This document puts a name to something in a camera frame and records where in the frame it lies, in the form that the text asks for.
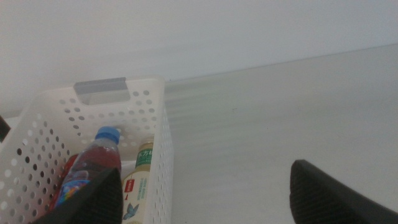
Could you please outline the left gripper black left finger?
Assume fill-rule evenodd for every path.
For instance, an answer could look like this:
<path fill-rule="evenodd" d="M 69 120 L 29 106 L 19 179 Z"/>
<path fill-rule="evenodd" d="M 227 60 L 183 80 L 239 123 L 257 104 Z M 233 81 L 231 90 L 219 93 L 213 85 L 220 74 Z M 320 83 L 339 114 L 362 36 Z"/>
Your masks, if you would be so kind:
<path fill-rule="evenodd" d="M 122 214 L 120 173 L 109 168 L 33 224 L 121 224 Z"/>

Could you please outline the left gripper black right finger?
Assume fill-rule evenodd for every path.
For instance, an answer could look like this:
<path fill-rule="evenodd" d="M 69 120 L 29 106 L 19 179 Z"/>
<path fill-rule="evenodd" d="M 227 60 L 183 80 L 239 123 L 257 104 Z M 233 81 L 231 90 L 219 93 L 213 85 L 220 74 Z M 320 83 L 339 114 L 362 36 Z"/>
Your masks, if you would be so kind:
<path fill-rule="evenodd" d="M 397 224 L 397 212 L 361 195 L 306 160 L 290 170 L 295 223 Z"/>

